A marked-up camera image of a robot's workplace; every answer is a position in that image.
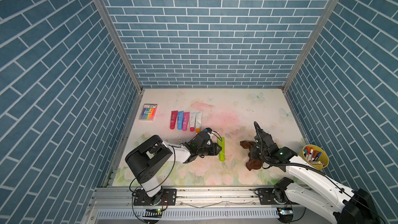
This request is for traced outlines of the brown wiping cloth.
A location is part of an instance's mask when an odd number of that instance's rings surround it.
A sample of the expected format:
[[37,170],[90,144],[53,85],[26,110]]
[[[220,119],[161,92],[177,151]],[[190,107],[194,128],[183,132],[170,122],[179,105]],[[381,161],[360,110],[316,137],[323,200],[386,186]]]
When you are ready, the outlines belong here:
[[263,166],[263,160],[258,155],[257,143],[254,141],[240,141],[239,144],[243,149],[249,150],[249,160],[246,162],[246,168],[249,171],[261,169]]

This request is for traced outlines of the green toothpaste tube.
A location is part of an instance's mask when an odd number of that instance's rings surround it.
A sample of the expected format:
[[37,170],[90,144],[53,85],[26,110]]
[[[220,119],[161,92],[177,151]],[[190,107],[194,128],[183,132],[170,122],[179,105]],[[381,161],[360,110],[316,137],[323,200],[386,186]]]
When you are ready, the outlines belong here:
[[225,162],[226,156],[225,156],[225,137],[220,137],[217,138],[217,144],[221,147],[221,151],[218,153],[219,155],[219,160],[221,162]]

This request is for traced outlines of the white orange-capped toothpaste tube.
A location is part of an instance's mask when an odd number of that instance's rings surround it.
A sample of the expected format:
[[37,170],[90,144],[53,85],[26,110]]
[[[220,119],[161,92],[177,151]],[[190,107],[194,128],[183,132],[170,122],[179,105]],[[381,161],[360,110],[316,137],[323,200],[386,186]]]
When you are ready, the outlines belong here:
[[202,128],[202,116],[203,112],[202,111],[197,111],[196,116],[195,116],[195,131],[196,133],[199,133]]

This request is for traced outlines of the white pink-capped toothpaste tube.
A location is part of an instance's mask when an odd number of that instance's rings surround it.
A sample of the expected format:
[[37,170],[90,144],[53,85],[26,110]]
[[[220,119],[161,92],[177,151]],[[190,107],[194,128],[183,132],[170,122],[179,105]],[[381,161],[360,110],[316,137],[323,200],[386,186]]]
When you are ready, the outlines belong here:
[[195,132],[196,114],[196,111],[190,112],[189,127],[191,132]]

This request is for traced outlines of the magenta toothpaste tube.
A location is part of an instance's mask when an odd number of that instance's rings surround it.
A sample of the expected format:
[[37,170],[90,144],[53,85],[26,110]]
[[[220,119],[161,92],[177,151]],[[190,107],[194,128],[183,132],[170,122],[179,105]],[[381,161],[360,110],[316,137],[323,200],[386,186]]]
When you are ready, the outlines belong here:
[[190,119],[190,112],[184,112],[183,120],[182,120],[182,130],[183,131],[187,131],[189,119]]

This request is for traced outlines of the blue toothpaste tube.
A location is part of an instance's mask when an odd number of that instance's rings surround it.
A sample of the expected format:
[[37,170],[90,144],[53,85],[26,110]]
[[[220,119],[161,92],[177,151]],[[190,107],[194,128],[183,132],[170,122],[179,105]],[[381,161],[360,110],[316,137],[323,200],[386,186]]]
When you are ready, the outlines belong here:
[[182,130],[183,114],[184,114],[184,111],[178,111],[178,113],[177,113],[177,129],[178,130]]

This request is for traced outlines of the red toothpaste tube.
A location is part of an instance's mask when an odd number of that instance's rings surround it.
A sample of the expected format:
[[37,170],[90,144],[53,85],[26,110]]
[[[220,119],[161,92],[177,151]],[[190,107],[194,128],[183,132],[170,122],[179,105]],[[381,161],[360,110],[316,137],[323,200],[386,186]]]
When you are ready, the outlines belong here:
[[171,119],[170,119],[170,129],[174,130],[177,122],[177,115],[178,111],[172,111],[171,112]]

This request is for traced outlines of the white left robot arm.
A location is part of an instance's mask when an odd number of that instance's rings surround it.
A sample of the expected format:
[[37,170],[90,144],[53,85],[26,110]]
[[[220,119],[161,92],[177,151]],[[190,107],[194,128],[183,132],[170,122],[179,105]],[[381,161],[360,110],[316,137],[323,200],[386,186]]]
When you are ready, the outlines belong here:
[[208,128],[179,145],[153,135],[129,152],[125,162],[146,195],[154,198],[160,195],[163,184],[155,175],[166,162],[172,161],[173,166],[176,162],[187,164],[198,157],[217,156],[223,151],[218,143],[212,141],[213,135],[212,129]]

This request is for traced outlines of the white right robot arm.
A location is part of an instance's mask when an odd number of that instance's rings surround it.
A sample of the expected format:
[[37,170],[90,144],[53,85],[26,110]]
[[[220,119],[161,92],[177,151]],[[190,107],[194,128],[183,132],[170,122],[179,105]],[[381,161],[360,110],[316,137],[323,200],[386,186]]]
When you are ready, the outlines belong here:
[[257,158],[269,168],[283,172],[304,182],[304,188],[292,179],[283,177],[274,185],[276,202],[297,203],[320,215],[332,224],[383,224],[372,196],[363,189],[350,187],[328,177],[322,171],[309,165],[288,147],[278,147],[270,134],[255,124],[255,143],[250,156]]

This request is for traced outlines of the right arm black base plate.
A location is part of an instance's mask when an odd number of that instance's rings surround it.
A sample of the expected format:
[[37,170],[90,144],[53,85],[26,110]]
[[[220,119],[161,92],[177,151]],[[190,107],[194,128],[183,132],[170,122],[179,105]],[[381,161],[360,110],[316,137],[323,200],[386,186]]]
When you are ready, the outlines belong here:
[[254,193],[261,205],[298,205],[290,201],[286,191],[281,188],[258,188]]

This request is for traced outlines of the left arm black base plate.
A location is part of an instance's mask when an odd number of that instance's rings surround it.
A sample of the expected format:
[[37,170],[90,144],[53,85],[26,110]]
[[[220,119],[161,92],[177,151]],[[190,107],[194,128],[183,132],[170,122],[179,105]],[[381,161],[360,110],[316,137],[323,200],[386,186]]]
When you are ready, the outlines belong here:
[[161,189],[153,197],[149,197],[143,189],[137,189],[133,194],[132,203],[134,206],[164,206],[176,204],[177,189]]

